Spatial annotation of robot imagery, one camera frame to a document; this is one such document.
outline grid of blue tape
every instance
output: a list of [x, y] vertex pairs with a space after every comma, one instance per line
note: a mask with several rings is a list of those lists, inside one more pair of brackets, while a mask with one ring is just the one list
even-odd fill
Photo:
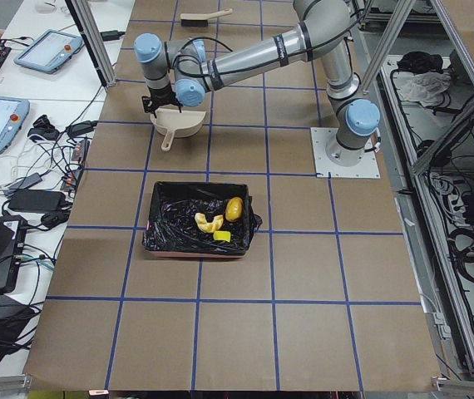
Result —
[[[292, 2], [292, 0], [257, 0], [259, 1], [259, 9], [260, 9], [260, 26], [261, 26], [261, 37], [263, 39], [263, 28], [264, 27], [286, 27], [280, 25], [264, 25], [263, 24], [263, 2]], [[172, 33], [174, 31], [174, 25], [177, 23], [176, 15], [178, 10], [180, 0], [175, 0], [175, 9], [174, 9], [174, 17], [172, 21], [148, 21], [148, 20], [132, 20], [132, 21], [139, 21], [139, 22], [168, 22], [171, 24], [170, 29], [170, 37], [172, 37]], [[220, 9], [221, 0], [218, 0], [218, 5]], [[218, 37], [220, 22], [215, 23], [215, 37]], [[240, 24], [234, 23], [234, 25], [254, 25], [255, 24]], [[123, 50], [132, 50], [131, 48], [125, 47]], [[214, 56], [216, 56], [218, 52], [218, 48], [215, 47], [215, 50], [211, 52]], [[139, 194], [139, 200], [136, 209], [136, 217], [134, 227], [128, 226], [101, 226], [101, 225], [70, 225], [69, 229], [125, 229], [125, 230], [132, 230], [131, 231], [131, 242], [130, 248], [128, 251], [128, 258], [126, 263], [126, 270], [123, 279], [122, 289], [121, 289], [121, 296], [120, 297], [64, 297], [64, 296], [47, 296], [47, 299], [53, 300], [63, 300], [63, 301], [70, 301], [70, 300], [81, 300], [81, 301], [112, 301], [118, 302], [119, 308], [117, 311], [116, 316], [116, 323], [115, 323], [115, 332], [113, 336], [113, 342], [111, 346], [107, 374], [106, 374], [106, 384], [105, 388], [108, 388], [110, 385], [111, 374], [113, 370], [113, 363], [115, 360], [115, 352], [116, 352], [116, 344], [119, 337], [120, 325], [121, 325], [121, 316], [122, 316], [122, 309], [123, 304], [127, 302], [166, 302], [166, 303], [194, 303], [195, 304], [195, 323], [194, 323], [194, 348], [193, 348], [193, 359], [192, 359], [192, 373], [191, 373], [191, 381], [190, 381], [190, 389], [194, 390], [196, 385], [196, 363], [197, 363], [197, 350], [198, 350], [198, 340], [199, 340], [199, 323], [200, 323], [200, 305], [202, 303], [262, 303], [262, 304], [270, 304], [272, 306], [272, 319], [273, 319], [273, 340], [274, 340], [274, 370], [275, 370], [275, 381], [276, 381], [276, 390], [283, 390], [283, 387], [280, 383], [279, 377], [279, 355], [278, 355], [278, 338], [277, 338], [277, 325], [276, 325], [276, 305], [277, 304], [301, 304], [301, 305], [309, 305], [309, 304], [321, 304], [321, 305], [343, 305], [346, 307], [347, 314], [348, 314], [348, 324], [350, 329], [350, 337], [353, 347], [353, 356], [355, 361], [356, 373], [358, 377], [358, 385], [359, 390], [363, 391], [363, 377], [361, 373], [361, 367], [358, 359], [358, 350], [357, 350], [357, 339], [355, 336], [355, 331], [353, 327], [353, 318], [351, 308], [353, 306], [421, 306], [420, 302], [409, 302], [409, 301], [351, 301], [348, 295], [348, 285], [346, 282], [346, 274], [344, 270], [343, 264], [343, 252], [342, 252], [342, 245], [341, 245], [341, 236], [343, 235], [380, 235], [380, 236], [387, 236], [387, 235], [402, 235], [398, 232], [373, 232], [373, 231], [339, 231], [338, 230], [338, 221], [337, 221], [337, 213], [335, 208], [335, 198], [333, 193], [333, 185], [331, 179], [327, 179], [328, 182], [328, 190], [329, 190], [329, 198], [331, 201], [331, 207], [333, 211], [333, 226], [334, 231], [292, 231], [292, 230], [275, 230], [272, 227], [272, 209], [271, 209], [271, 192], [270, 192], [270, 177], [276, 175], [288, 175], [288, 176], [302, 176], [302, 177], [311, 177], [314, 175], [311, 174], [296, 174], [296, 173], [273, 173], [270, 171], [269, 165], [269, 135], [268, 131], [270, 127], [275, 127], [276, 129], [305, 129], [307, 130], [308, 127], [294, 127], [294, 126], [270, 126], [268, 121], [268, 116], [266, 112], [266, 90], [267, 89], [289, 89], [289, 90], [306, 90], [306, 91], [314, 91], [316, 95], [316, 103], [317, 103], [317, 112], [318, 112], [318, 119], [321, 121], [322, 117], [320, 115], [320, 105], [319, 105], [319, 94], [320, 92], [324, 91], [324, 89], [317, 88], [317, 77], [316, 73], [313, 68], [313, 78], [315, 83], [315, 88], [298, 88], [298, 87], [267, 87], [265, 85], [265, 78], [263, 76], [263, 85], [262, 86], [239, 86], [239, 87], [253, 87], [253, 88], [261, 88], [263, 89], [263, 105], [264, 105], [264, 125], [263, 126], [245, 126], [239, 125], [239, 127], [256, 127], [256, 128], [263, 128], [264, 129], [264, 139], [265, 139], [265, 148], [266, 148], [266, 172], [231, 172], [231, 171], [215, 171], [210, 170], [210, 146], [211, 146], [211, 136], [212, 136], [212, 129], [213, 127], [224, 127], [230, 125], [216, 125], [213, 124], [213, 108], [215, 106], [215, 96], [211, 97], [211, 113], [210, 113], [210, 123], [208, 124], [209, 129], [209, 136], [208, 136], [208, 148], [207, 148], [207, 160], [205, 170], [194, 170], [194, 171], [183, 171], [183, 170], [151, 170], [149, 169], [149, 159], [151, 148], [153, 145], [153, 138], [154, 135], [151, 135], [149, 148], [147, 151], [147, 157], [145, 162], [145, 168], [143, 170], [124, 170], [124, 169], [112, 169], [112, 168], [88, 168], [89, 170], [99, 170], [99, 171], [121, 171], [121, 172], [132, 172], [132, 173], [142, 173], [142, 184], [141, 184], [141, 192]], [[143, 81], [133, 81], [123, 79], [123, 81], [129, 81], [132, 83], [142, 83]], [[151, 125], [149, 122], [130, 122], [130, 121], [100, 121], [101, 123], [117, 123], [117, 124], [147, 124]], [[269, 213], [269, 226], [267, 229], [261, 229], [258, 231], [259, 234], [268, 234], [269, 235], [269, 256], [270, 256], [270, 282], [271, 282], [271, 299], [219, 299], [219, 298], [202, 298], [201, 297], [201, 286], [202, 286], [202, 268], [203, 262], [202, 260], [199, 261], [199, 268], [198, 268], [198, 281], [197, 281], [197, 289], [196, 289], [196, 297], [195, 298], [135, 298], [135, 297], [127, 297], [126, 296], [126, 285], [128, 281], [128, 273], [130, 270], [131, 265], [131, 258], [133, 256], [133, 249], [136, 241], [136, 232], [141, 231], [144, 228], [139, 227], [139, 218], [141, 213], [141, 204], [144, 194], [144, 188], [146, 184], [146, 176], [149, 173], [183, 173], [183, 174], [205, 174], [205, 181], [210, 181], [210, 175], [265, 175], [267, 180], [267, 198], [268, 198], [268, 213]], [[341, 275], [343, 280], [343, 291], [344, 291], [344, 300], [342, 301], [327, 301], [327, 300], [285, 300], [285, 299], [277, 299], [275, 293], [275, 275], [274, 275], [274, 244], [273, 244], [273, 237], [276, 234], [323, 234], [323, 235], [334, 235], [337, 247], [338, 247], [338, 260], [341, 268]]]

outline brown cardboard floor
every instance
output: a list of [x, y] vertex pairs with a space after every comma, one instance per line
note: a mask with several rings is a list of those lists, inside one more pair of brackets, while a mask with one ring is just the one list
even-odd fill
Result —
[[[218, 7], [234, 14], [205, 29], [177, 22]], [[291, 2], [144, 0], [131, 19], [27, 362], [34, 387], [431, 389], [439, 370], [383, 160], [380, 180], [314, 177], [309, 127], [334, 122], [319, 64], [209, 94], [204, 127], [168, 153], [141, 109], [138, 34], [241, 48], [294, 25]], [[159, 180], [247, 184], [264, 221], [249, 252], [148, 254]]]

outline beige dustpan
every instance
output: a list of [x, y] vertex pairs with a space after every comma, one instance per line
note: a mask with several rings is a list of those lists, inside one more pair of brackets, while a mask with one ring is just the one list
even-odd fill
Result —
[[189, 137], [198, 132], [205, 118], [205, 111], [182, 111], [158, 108], [151, 121], [158, 133], [165, 136], [161, 149], [170, 150], [175, 137]]

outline power adapter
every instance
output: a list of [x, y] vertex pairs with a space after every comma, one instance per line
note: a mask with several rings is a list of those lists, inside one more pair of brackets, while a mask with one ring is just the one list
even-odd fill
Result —
[[124, 36], [126, 32], [121, 31], [104, 31], [101, 32], [101, 37], [103, 42], [109, 42], [111, 40], [119, 40], [121, 37]]
[[7, 207], [16, 212], [45, 214], [57, 211], [64, 203], [62, 192], [23, 189], [13, 193]]
[[79, 135], [85, 135], [86, 133], [91, 133], [95, 130], [95, 126], [98, 121], [83, 121], [80, 123], [75, 123], [74, 125], [70, 125], [65, 129], [65, 132], [69, 136], [69, 138], [74, 139]]

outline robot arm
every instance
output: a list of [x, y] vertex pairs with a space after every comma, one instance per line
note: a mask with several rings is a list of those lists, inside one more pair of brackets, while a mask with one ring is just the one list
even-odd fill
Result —
[[[251, 47], [207, 60], [201, 40], [162, 43], [151, 33], [135, 43], [151, 97], [145, 111], [160, 106], [198, 106], [208, 91], [216, 91], [246, 78], [285, 67], [296, 61], [320, 59], [328, 77], [327, 93], [339, 119], [328, 155], [340, 165], [357, 164], [369, 136], [379, 122], [379, 110], [358, 98], [358, 76], [350, 65], [344, 36], [350, 28], [350, 11], [344, 0], [294, 0], [300, 23], [290, 31]], [[168, 71], [175, 73], [175, 93]]]

